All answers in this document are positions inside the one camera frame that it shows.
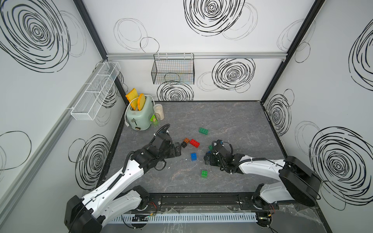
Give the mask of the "blue small lego brick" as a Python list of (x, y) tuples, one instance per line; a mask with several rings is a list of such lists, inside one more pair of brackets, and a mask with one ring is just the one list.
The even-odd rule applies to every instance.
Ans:
[(197, 154), (191, 153), (191, 161), (196, 161), (196, 160), (197, 160)]

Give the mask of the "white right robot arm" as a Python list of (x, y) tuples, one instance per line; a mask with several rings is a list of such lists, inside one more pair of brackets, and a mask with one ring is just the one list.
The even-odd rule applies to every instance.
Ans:
[(296, 201), (314, 207), (319, 199), (321, 178), (296, 157), (285, 159), (254, 158), (234, 153), (230, 143), (213, 141), (204, 157), (205, 164), (219, 167), (229, 174), (255, 174), (275, 179), (272, 184), (259, 184), (252, 195), (257, 209), (264, 209), (276, 202)]

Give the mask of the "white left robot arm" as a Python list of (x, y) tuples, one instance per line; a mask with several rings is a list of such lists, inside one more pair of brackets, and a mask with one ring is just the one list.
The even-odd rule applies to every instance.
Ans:
[(159, 162), (181, 156), (181, 144), (168, 132), (155, 134), (149, 144), (128, 153), (123, 167), (93, 191), (67, 203), (64, 223), (70, 233), (99, 233), (111, 220), (132, 210), (145, 210), (149, 193), (141, 186), (126, 188)]

